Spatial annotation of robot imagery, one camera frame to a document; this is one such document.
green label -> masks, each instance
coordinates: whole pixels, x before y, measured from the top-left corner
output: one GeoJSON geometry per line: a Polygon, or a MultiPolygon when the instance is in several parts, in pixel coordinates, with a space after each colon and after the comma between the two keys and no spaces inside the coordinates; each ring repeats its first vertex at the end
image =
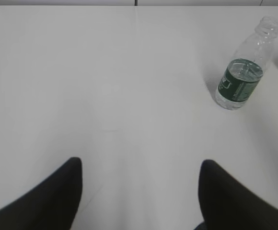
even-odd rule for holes
{"type": "Polygon", "coordinates": [[[248,100],[258,81],[243,81],[231,75],[226,69],[224,76],[218,86],[219,93],[233,102],[244,102],[248,100]]]}

white surface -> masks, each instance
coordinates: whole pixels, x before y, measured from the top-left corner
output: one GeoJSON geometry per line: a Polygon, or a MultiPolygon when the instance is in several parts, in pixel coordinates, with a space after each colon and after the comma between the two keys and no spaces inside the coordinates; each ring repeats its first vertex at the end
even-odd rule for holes
{"type": "Polygon", "coordinates": [[[259,6],[261,0],[138,0],[139,6],[259,6]]]}
{"type": "Polygon", "coordinates": [[[278,0],[264,0],[262,6],[278,6],[278,0]]]}
{"type": "Polygon", "coordinates": [[[133,6],[134,0],[0,0],[0,5],[121,5],[133,6]]]}
{"type": "Polygon", "coordinates": [[[206,158],[278,207],[278,69],[237,111],[208,91],[264,15],[278,7],[0,6],[0,207],[71,156],[73,230],[193,229],[206,158]]]}

water bottle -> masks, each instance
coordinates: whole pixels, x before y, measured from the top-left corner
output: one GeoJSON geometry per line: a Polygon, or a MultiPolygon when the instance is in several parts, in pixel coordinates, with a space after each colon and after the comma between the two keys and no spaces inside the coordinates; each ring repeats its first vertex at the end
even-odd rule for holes
{"type": "Polygon", "coordinates": [[[264,17],[237,49],[216,89],[216,101],[225,109],[242,107],[263,77],[278,36],[278,20],[264,17]]]}

white wall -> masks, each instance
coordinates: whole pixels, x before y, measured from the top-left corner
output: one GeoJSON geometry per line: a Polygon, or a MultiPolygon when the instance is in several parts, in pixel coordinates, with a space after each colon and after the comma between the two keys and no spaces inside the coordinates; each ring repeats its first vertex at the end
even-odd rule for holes
{"type": "Polygon", "coordinates": [[[264,0],[262,6],[278,6],[278,0],[264,0]]]}
{"type": "Polygon", "coordinates": [[[138,0],[138,5],[259,6],[261,0],[138,0]]]}
{"type": "Polygon", "coordinates": [[[0,5],[134,5],[134,0],[0,0],[0,5]]]}

white tabletop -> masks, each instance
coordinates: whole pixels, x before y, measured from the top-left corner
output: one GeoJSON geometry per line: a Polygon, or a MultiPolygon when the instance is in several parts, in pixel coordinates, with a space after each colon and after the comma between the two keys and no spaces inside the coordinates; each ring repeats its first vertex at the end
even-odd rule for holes
{"type": "Polygon", "coordinates": [[[0,6],[0,208],[71,156],[74,230],[193,229],[206,158],[278,208],[278,68],[240,110],[209,92],[265,15],[278,7],[0,6]]]}

